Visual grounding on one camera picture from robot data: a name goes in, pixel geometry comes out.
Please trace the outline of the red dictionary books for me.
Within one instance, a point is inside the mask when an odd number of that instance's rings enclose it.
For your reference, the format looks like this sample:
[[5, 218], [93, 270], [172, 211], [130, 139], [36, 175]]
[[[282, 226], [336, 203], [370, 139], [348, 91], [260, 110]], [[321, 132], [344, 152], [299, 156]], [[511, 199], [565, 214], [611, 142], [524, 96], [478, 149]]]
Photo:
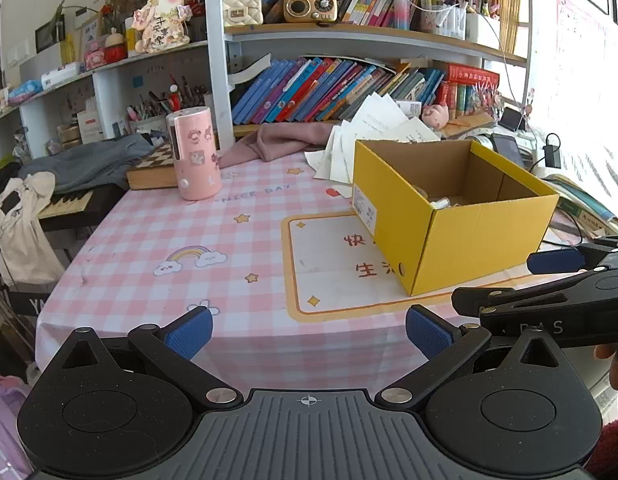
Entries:
[[490, 70], [469, 65], [435, 61], [433, 67], [443, 73], [436, 103], [446, 105], [449, 117], [487, 113], [494, 116], [500, 76]]

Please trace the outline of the white bookshelf frame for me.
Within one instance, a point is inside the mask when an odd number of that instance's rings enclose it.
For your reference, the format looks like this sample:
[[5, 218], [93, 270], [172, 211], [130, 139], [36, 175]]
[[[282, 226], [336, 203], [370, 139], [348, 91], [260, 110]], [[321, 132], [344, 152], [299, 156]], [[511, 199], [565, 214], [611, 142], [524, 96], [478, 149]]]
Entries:
[[[70, 10], [91, 6], [92, 0], [0, 0], [0, 71], [3, 80], [17, 84], [18, 66], [7, 64], [7, 55], [22, 44], [32, 44], [34, 32], [53, 18], [59, 3]], [[211, 94], [220, 148], [226, 150], [248, 127], [235, 127], [230, 104], [235, 84], [229, 75], [243, 70], [271, 54], [342, 54], [376, 61], [400, 61], [419, 55], [436, 60], [485, 66], [507, 64], [509, 75], [501, 81], [502, 89], [515, 82], [526, 91], [530, 60], [526, 55], [502, 53], [496, 49], [453, 38], [407, 32], [406, 30], [359, 25], [276, 24], [226, 29], [221, 24], [221, 0], [206, 0], [206, 31], [202, 40], [185, 47], [158, 54], [141, 54], [118, 64], [97, 67], [91, 73], [67, 80], [47, 94], [39, 94], [18, 108], [0, 116], [0, 160], [13, 151], [16, 129], [24, 129], [31, 156], [45, 155], [45, 144], [57, 136], [56, 128], [65, 122], [66, 96], [80, 88], [91, 88], [100, 114], [103, 135], [115, 136], [115, 124], [126, 107], [140, 96], [163, 93], [169, 77], [185, 79], [189, 84], [205, 84]]]

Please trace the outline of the wooden chess board box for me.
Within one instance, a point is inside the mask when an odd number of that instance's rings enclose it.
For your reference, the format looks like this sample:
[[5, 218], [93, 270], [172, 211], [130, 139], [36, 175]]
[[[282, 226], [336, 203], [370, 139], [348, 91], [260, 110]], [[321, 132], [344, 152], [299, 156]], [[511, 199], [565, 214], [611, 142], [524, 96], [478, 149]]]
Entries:
[[155, 148], [138, 166], [126, 172], [126, 180], [133, 191], [176, 188], [178, 185], [171, 145], [164, 143]]

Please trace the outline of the white quilted pearl handbag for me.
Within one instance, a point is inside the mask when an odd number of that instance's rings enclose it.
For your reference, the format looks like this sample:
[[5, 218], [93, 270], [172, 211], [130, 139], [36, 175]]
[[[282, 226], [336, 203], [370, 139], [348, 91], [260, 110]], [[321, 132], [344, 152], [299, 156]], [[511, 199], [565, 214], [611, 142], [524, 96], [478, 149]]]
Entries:
[[222, 0], [225, 28], [263, 24], [261, 0]]

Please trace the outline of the stack of books and papers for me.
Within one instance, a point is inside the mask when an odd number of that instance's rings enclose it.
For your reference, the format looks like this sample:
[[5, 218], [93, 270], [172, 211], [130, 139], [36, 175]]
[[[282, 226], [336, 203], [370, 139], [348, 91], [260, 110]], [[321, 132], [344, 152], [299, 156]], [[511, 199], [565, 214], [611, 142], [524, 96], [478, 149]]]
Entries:
[[551, 174], [544, 182], [559, 194], [559, 210], [571, 216], [586, 237], [618, 235], [618, 217], [594, 196], [560, 174]]

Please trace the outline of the pink folded cloth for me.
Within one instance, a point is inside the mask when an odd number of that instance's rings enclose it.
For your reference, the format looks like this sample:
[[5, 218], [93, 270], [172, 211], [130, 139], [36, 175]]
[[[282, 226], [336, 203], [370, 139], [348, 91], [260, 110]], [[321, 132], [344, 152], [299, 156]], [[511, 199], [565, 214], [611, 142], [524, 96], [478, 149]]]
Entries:
[[219, 157], [221, 169], [252, 160], [273, 160], [306, 150], [325, 148], [334, 126], [328, 122], [266, 124], [239, 139]]

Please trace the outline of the row of leaning books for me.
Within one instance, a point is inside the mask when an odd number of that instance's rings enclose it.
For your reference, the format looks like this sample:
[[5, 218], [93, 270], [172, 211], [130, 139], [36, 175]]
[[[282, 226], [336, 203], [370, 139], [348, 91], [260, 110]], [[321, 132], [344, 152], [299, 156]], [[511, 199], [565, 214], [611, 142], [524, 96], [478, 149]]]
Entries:
[[370, 58], [274, 58], [239, 85], [232, 107], [236, 126], [350, 119], [368, 96], [436, 103], [446, 73], [425, 60], [391, 66]]

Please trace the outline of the black smartphone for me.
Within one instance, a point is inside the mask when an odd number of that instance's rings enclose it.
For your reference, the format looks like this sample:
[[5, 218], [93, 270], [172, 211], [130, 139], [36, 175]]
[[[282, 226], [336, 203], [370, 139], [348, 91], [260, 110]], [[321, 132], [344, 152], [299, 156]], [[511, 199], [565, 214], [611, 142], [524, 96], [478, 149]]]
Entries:
[[494, 150], [509, 159], [510, 162], [514, 162], [516, 165], [525, 168], [524, 160], [521, 154], [518, 144], [513, 136], [507, 136], [501, 133], [492, 133], [492, 145]]

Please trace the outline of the yellow cardboard box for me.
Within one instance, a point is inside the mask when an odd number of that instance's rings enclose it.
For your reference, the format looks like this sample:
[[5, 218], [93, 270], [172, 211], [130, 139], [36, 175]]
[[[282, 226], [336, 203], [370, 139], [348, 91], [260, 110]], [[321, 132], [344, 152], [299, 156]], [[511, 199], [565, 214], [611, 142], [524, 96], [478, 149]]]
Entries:
[[[443, 197], [453, 206], [431, 208]], [[352, 207], [410, 296], [520, 266], [539, 248], [558, 199], [475, 141], [355, 146]]]

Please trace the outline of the wooden retro radio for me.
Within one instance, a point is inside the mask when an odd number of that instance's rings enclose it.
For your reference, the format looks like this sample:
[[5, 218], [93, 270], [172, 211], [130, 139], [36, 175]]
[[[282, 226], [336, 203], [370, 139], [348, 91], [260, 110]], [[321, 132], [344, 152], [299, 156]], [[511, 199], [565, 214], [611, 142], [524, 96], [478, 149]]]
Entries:
[[283, 16], [288, 23], [334, 23], [337, 0], [283, 0]]

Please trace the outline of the pen holder with pens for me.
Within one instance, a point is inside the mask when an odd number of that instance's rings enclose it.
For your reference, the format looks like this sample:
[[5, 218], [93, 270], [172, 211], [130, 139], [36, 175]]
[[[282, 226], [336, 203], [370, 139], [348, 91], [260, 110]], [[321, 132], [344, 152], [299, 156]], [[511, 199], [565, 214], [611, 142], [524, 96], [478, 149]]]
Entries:
[[132, 131], [163, 131], [169, 114], [189, 108], [207, 106], [210, 93], [203, 84], [190, 84], [187, 77], [169, 76], [163, 91], [147, 90], [126, 107], [126, 118]]

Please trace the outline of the navy white glue bottle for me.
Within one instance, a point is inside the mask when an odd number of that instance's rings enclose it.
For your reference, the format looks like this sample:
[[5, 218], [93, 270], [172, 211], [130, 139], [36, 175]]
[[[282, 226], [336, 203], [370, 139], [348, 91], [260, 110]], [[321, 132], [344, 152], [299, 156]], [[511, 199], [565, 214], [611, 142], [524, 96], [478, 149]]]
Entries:
[[438, 200], [432, 200], [431, 208], [435, 210], [442, 210], [453, 206], [453, 201], [448, 197], [439, 198]]

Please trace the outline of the pink pig plush toy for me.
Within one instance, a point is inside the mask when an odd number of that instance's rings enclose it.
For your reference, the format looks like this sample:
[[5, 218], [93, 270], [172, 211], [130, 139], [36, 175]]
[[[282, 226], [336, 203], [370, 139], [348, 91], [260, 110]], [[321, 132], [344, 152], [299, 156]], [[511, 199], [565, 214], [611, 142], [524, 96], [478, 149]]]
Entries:
[[447, 105], [440, 104], [425, 106], [421, 120], [431, 130], [441, 130], [449, 122], [449, 108]]

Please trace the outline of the beige tote bag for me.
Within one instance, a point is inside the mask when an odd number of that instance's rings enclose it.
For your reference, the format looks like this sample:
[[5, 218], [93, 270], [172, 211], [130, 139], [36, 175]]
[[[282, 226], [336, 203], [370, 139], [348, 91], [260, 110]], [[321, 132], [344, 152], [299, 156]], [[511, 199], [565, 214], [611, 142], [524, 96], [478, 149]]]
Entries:
[[55, 176], [11, 178], [0, 194], [0, 275], [7, 286], [56, 283], [65, 272], [39, 221], [51, 203]]

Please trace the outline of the black power adapter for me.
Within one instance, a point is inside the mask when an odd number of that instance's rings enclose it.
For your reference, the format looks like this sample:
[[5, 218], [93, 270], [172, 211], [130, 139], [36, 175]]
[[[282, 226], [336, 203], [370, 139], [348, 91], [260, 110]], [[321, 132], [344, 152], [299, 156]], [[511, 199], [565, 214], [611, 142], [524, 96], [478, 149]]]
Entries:
[[547, 168], [560, 169], [562, 146], [561, 138], [556, 133], [549, 133], [544, 139], [544, 165]]

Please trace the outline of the white paper sheets pile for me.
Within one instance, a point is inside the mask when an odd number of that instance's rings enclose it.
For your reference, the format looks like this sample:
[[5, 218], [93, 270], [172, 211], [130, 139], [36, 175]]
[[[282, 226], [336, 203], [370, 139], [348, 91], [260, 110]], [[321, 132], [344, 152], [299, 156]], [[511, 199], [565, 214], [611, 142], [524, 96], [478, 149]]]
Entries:
[[405, 114], [390, 96], [367, 96], [350, 120], [332, 128], [322, 151], [306, 152], [315, 179], [335, 184], [337, 192], [351, 196], [353, 163], [357, 141], [435, 142], [439, 135], [414, 116]]

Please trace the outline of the grey clothing pile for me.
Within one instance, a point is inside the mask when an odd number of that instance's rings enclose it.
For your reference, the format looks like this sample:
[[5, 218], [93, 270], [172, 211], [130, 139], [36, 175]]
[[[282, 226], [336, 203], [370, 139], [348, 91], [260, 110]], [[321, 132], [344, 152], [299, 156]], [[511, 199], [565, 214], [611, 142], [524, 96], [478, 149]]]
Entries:
[[155, 146], [140, 133], [118, 140], [100, 141], [70, 148], [57, 155], [33, 159], [22, 166], [18, 177], [24, 179], [47, 172], [55, 179], [54, 193], [68, 194], [103, 185], [129, 188], [126, 173], [155, 151]]

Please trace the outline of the black keyboard piano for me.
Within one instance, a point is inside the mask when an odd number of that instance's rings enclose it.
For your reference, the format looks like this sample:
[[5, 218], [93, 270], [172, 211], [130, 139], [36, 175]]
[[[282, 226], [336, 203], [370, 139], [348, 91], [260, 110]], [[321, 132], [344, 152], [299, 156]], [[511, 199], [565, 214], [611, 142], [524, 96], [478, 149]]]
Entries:
[[93, 228], [114, 209], [126, 190], [106, 184], [67, 194], [54, 194], [50, 205], [39, 214], [45, 232]]

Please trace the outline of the pink cat figurine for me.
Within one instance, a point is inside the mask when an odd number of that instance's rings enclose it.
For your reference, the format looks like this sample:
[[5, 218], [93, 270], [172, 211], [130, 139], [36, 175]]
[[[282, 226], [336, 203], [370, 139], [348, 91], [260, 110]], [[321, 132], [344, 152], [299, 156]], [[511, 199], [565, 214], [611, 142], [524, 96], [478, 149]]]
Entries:
[[147, 0], [133, 14], [132, 28], [141, 34], [135, 44], [140, 53], [159, 53], [190, 43], [185, 23], [192, 10], [185, 0]]

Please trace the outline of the pink cartoon humidifier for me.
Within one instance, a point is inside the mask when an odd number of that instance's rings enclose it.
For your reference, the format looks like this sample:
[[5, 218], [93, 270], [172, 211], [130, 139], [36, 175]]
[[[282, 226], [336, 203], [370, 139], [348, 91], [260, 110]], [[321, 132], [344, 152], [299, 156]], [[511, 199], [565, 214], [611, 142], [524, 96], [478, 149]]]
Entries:
[[221, 190], [213, 118], [208, 107], [179, 110], [167, 116], [175, 179], [183, 200], [197, 202]]

